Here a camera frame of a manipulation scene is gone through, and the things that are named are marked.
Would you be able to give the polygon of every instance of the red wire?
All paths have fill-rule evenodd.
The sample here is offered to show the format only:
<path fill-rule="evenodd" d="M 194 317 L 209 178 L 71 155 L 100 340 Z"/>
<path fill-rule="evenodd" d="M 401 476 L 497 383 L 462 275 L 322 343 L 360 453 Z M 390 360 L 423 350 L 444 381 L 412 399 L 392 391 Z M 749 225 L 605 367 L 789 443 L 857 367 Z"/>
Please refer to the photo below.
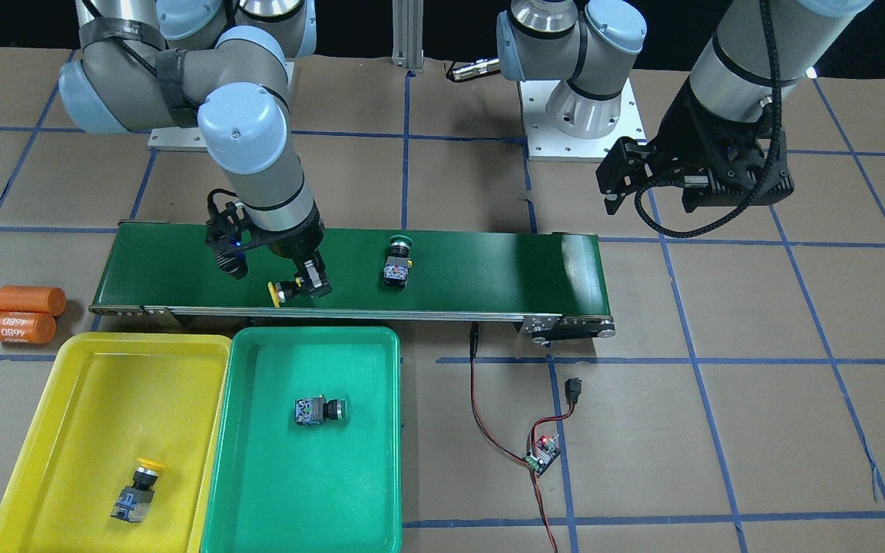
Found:
<path fill-rule="evenodd" d="M 549 535 L 549 542 L 552 543 L 552 553 L 559 553 L 559 544 L 555 542 L 555 535 L 552 534 L 552 525 L 549 524 L 549 518 L 545 515 L 545 502 L 542 500 L 542 488 L 538 487 L 538 479 L 534 472 L 531 475 L 531 487 L 535 490 L 535 501 L 538 503 L 538 513 L 542 516 L 542 524 L 545 525 L 545 533 Z"/>
<path fill-rule="evenodd" d="M 544 424 L 546 422 L 555 422 L 559 420 L 566 420 L 566 418 L 572 416 L 572 412 L 575 411 L 575 403 L 569 402 L 568 405 L 568 413 L 563 414 L 563 416 L 547 416 L 545 418 L 540 418 L 535 421 L 535 424 L 531 426 L 531 448 L 535 448 L 538 445 L 538 441 L 535 439 L 535 431 L 538 430 L 538 424 Z"/>
<path fill-rule="evenodd" d="M 513 452 L 510 452 L 510 449 L 503 447 L 503 445 L 499 444 L 496 441 L 496 438 L 493 434 L 491 434 L 491 430 L 487 427 L 487 424 L 484 423 L 484 419 L 480 416 L 480 412 L 477 410 L 477 360 L 470 360 L 470 406 L 473 409 L 473 419 L 477 422 L 477 428 L 480 429 L 480 432 L 487 438 L 489 443 L 493 444 L 494 447 L 501 449 L 503 454 L 507 455 L 513 462 L 516 462 L 517 465 L 524 466 L 528 470 L 531 470 L 531 466 L 528 465 L 527 462 L 524 462 L 524 459 L 519 458 L 519 456 L 514 455 Z"/>

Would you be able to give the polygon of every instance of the blue joint cap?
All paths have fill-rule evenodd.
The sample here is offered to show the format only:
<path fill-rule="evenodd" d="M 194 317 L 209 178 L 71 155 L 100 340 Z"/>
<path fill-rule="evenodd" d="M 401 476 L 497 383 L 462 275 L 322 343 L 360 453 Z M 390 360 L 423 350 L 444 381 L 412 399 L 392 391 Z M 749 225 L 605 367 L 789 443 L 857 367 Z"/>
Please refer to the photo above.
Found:
<path fill-rule="evenodd" d="M 182 41 L 204 28 L 220 10 L 222 3 L 222 0 L 155 0 L 159 32 L 168 41 Z"/>
<path fill-rule="evenodd" d="M 80 61 L 64 63 L 60 67 L 59 88 L 67 115 L 81 129 L 88 133 L 129 132 L 98 97 Z"/>
<path fill-rule="evenodd" d="M 225 84 L 212 91 L 197 112 L 197 123 L 214 161 L 241 175 L 274 164 L 289 134 L 273 95 L 252 83 Z"/>
<path fill-rule="evenodd" d="M 647 22 L 624 0 L 589 0 L 586 21 L 604 41 L 626 53 L 639 54 L 644 47 Z"/>
<path fill-rule="evenodd" d="M 303 43 L 299 45 L 296 57 L 308 56 L 317 51 L 317 4 L 316 0 L 306 0 L 306 27 L 303 28 Z"/>
<path fill-rule="evenodd" d="M 282 64 L 282 69 L 285 70 L 285 78 L 289 78 L 289 68 L 285 65 L 285 54 L 282 53 L 282 46 L 278 44 L 278 41 L 275 41 L 274 36 L 267 34 L 263 29 L 251 27 L 250 25 L 238 25 L 238 27 L 228 29 L 225 34 L 221 35 L 214 48 L 219 48 L 224 42 L 228 41 L 249 41 L 253 45 L 259 45 L 268 50 Z"/>
<path fill-rule="evenodd" d="M 509 81 L 524 81 L 524 68 L 517 53 L 514 31 L 510 27 L 507 12 L 498 14 L 498 57 L 501 59 L 501 74 Z"/>
<path fill-rule="evenodd" d="M 812 12 L 826 18 L 850 18 L 860 13 L 872 0 L 797 0 Z"/>

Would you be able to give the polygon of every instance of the green tray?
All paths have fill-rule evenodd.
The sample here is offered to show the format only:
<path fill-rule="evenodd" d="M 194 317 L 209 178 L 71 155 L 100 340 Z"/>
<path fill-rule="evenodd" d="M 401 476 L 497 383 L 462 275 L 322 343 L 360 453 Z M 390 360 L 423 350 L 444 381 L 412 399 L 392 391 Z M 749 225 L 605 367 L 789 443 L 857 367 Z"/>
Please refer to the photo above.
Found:
<path fill-rule="evenodd" d="M 237 333 L 201 552 L 399 551 L 399 355 L 384 328 Z M 321 393 L 346 420 L 297 426 Z"/>

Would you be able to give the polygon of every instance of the cable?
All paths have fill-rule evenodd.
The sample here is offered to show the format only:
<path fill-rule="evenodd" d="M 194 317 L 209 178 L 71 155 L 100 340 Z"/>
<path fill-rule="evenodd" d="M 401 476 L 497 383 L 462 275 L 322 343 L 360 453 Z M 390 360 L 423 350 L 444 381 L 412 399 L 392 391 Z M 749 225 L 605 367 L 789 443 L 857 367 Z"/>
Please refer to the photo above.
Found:
<path fill-rule="evenodd" d="M 225 190 L 223 188 L 214 188 L 211 192 L 207 193 L 207 210 L 211 213 L 218 213 L 217 211 L 217 202 L 214 200 L 214 196 L 217 194 L 224 194 L 224 196 L 231 196 L 231 198 L 237 198 L 238 195 L 231 192 L 230 190 Z"/>
<path fill-rule="evenodd" d="M 559 553 L 559 544 L 555 542 L 555 535 L 554 533 L 552 533 L 552 524 L 551 522 L 549 522 L 549 517 L 545 513 L 545 500 L 542 498 L 542 488 L 538 486 L 538 476 L 536 475 L 535 470 L 531 468 L 531 465 L 528 465 L 528 463 L 524 461 L 524 458 L 520 458 L 520 456 L 514 455 L 513 452 L 510 452 L 510 449 L 507 449 L 503 447 L 503 445 L 499 444 L 498 441 L 496 441 L 496 438 L 494 438 L 494 435 L 491 434 L 491 431 L 489 431 L 489 428 L 487 428 L 487 425 L 480 417 L 480 413 L 478 413 L 476 385 L 478 346 L 480 346 L 480 325 L 478 323 L 472 323 L 472 325 L 470 325 L 470 405 L 473 409 L 473 420 L 476 421 L 477 428 L 480 429 L 480 432 L 484 435 L 489 443 L 494 445 L 496 448 L 501 449 L 503 454 L 507 455 L 513 462 L 516 462 L 517 465 L 522 465 L 528 470 L 528 476 L 531 479 L 531 488 L 535 493 L 535 503 L 538 504 L 538 514 L 542 517 L 542 525 L 545 526 L 545 533 L 547 533 L 547 535 L 549 536 L 549 543 L 552 544 L 552 553 Z M 582 381 L 578 379 L 570 379 L 565 384 L 565 396 L 569 399 L 568 413 L 563 414 L 563 416 L 547 416 L 535 421 L 535 424 L 533 424 L 531 427 L 531 432 L 528 433 L 528 443 L 525 446 L 528 451 L 534 452 L 535 448 L 537 447 L 535 442 L 535 430 L 540 424 L 565 420 L 566 418 L 572 416 L 572 413 L 575 411 L 575 404 L 578 400 L 579 393 L 582 391 Z"/>
<path fill-rule="evenodd" d="M 497 449 L 501 449 L 503 454 L 507 455 L 507 458 L 511 459 L 513 462 L 517 463 L 517 465 L 524 466 L 529 471 L 531 470 L 531 466 L 528 465 L 524 459 L 519 458 L 519 456 L 514 455 L 510 449 L 503 447 L 503 445 L 499 444 L 496 441 L 496 438 L 491 433 L 491 430 L 487 427 L 487 424 L 484 423 L 484 419 L 481 418 L 480 412 L 477 410 L 477 356 L 476 354 L 470 357 L 470 406 L 473 409 L 473 420 L 477 423 L 477 428 L 480 429 L 480 432 L 484 435 L 484 438 L 487 439 L 489 443 L 494 445 Z"/>
<path fill-rule="evenodd" d="M 453 60 L 453 63 L 449 64 L 449 69 L 446 69 L 446 80 L 456 83 L 456 77 L 454 77 L 452 73 L 453 69 L 456 69 L 456 60 Z"/>
<path fill-rule="evenodd" d="M 756 185 L 753 186 L 753 189 L 747 195 L 747 198 L 744 198 L 744 200 L 740 202 L 738 206 L 734 207 L 730 213 L 725 214 L 723 217 L 719 218 L 719 220 L 713 221 L 713 223 L 706 224 L 705 227 L 699 227 L 696 228 L 696 230 L 688 231 L 671 230 L 671 228 L 662 227 L 660 223 L 653 220 L 653 218 L 647 214 L 647 211 L 644 210 L 642 203 L 644 193 L 650 188 L 653 188 L 653 186 L 637 189 L 637 192 L 633 197 L 633 204 L 636 207 L 637 214 L 644 223 L 661 234 L 673 238 L 695 238 L 695 236 L 706 234 L 706 232 L 723 227 L 724 224 L 730 223 L 731 220 L 739 217 L 747 207 L 750 207 L 753 202 L 756 201 L 757 197 L 760 196 L 760 192 L 767 185 L 767 181 L 770 180 L 771 169 L 780 154 L 781 128 L 784 126 L 781 111 L 781 104 L 783 102 L 781 97 L 781 64 L 780 59 L 777 56 L 777 39 L 774 36 L 774 22 L 770 15 L 770 0 L 760 0 L 760 20 L 763 24 L 763 38 L 767 43 L 767 57 L 770 62 L 770 80 L 773 81 L 773 87 L 771 87 L 771 104 L 767 106 L 767 108 L 770 108 L 771 117 L 773 118 L 773 127 L 770 136 L 770 147 L 763 164 L 763 174 L 760 176 L 760 180 L 758 180 Z"/>
<path fill-rule="evenodd" d="M 535 424 L 531 426 L 531 442 L 528 443 L 528 448 L 533 449 L 538 445 L 538 441 L 535 439 L 535 430 L 538 429 L 538 425 L 545 424 L 546 422 L 555 422 L 559 420 L 566 420 L 566 418 L 572 416 L 572 412 L 575 411 L 575 403 L 569 402 L 568 404 L 568 413 L 563 414 L 563 416 L 547 416 L 545 418 L 540 418 L 535 421 Z"/>
<path fill-rule="evenodd" d="M 94 2 L 91 2 L 91 0 L 81 0 L 81 4 L 83 4 L 85 9 L 88 10 L 88 13 L 91 14 L 91 17 L 104 18 L 104 15 L 101 14 L 101 10 L 98 10 L 98 7 L 95 6 Z M 145 61 L 145 58 L 141 57 L 140 53 L 134 51 L 132 46 L 129 46 L 128 43 L 125 41 L 125 38 L 121 38 L 121 36 L 111 36 L 111 38 L 113 39 L 113 41 L 115 41 L 115 44 L 118 45 L 118 47 L 123 52 L 134 59 L 136 63 L 138 63 L 138 65 L 140 65 L 145 71 L 148 72 L 148 74 L 150 74 L 152 77 L 159 78 L 157 71 L 155 71 L 155 66 L 153 66 L 151 63 L 148 63 L 148 61 Z M 192 98 L 188 97 L 185 94 L 185 92 L 181 92 L 181 94 L 183 95 L 183 101 L 186 102 L 188 108 L 197 108 L 197 106 L 199 105 L 197 104 L 197 102 L 194 102 Z"/>
<path fill-rule="evenodd" d="M 224 30 L 234 27 L 234 18 L 237 17 L 237 11 L 234 9 L 234 2 L 224 0 Z"/>
<path fill-rule="evenodd" d="M 555 542 L 555 535 L 552 533 L 552 525 L 549 517 L 545 514 L 545 502 L 542 500 L 542 488 L 538 487 L 538 479 L 534 472 L 531 473 L 531 487 L 535 490 L 535 502 L 538 503 L 538 513 L 542 516 L 542 524 L 545 526 L 545 533 L 549 535 L 549 542 L 552 544 L 552 553 L 559 553 L 559 544 Z"/>

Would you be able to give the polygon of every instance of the electrical component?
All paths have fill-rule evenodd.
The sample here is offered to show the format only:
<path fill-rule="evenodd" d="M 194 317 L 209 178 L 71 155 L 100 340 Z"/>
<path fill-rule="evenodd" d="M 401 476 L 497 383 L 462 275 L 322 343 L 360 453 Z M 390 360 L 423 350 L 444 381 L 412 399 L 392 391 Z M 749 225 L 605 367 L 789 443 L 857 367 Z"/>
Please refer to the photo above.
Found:
<path fill-rule="evenodd" d="M 570 405 L 579 403 L 579 395 L 582 393 L 582 381 L 577 378 L 570 378 L 565 381 L 565 400 Z"/>
<path fill-rule="evenodd" d="M 296 399 L 296 424 L 313 426 L 327 420 L 341 420 L 347 417 L 347 404 L 343 399 L 319 398 Z"/>
<path fill-rule="evenodd" d="M 559 434 L 551 437 L 542 436 L 538 438 L 535 447 L 528 452 L 528 455 L 524 455 L 524 462 L 531 466 L 531 470 L 534 470 L 536 476 L 541 476 L 545 474 L 545 470 L 548 470 L 561 454 Z"/>
<path fill-rule="evenodd" d="M 132 475 L 132 485 L 123 487 L 111 510 L 111 517 L 118 518 L 119 521 L 142 522 L 145 515 L 148 515 L 152 496 L 155 495 L 152 484 L 155 484 L 159 473 L 165 469 L 166 465 L 161 462 L 146 459 L 144 456 L 138 458 L 138 468 Z"/>
<path fill-rule="evenodd" d="M 412 260 L 408 257 L 411 249 L 412 239 L 408 236 L 396 234 L 389 238 L 387 259 L 384 260 L 384 286 L 404 288 L 408 283 L 408 269 L 412 267 Z"/>

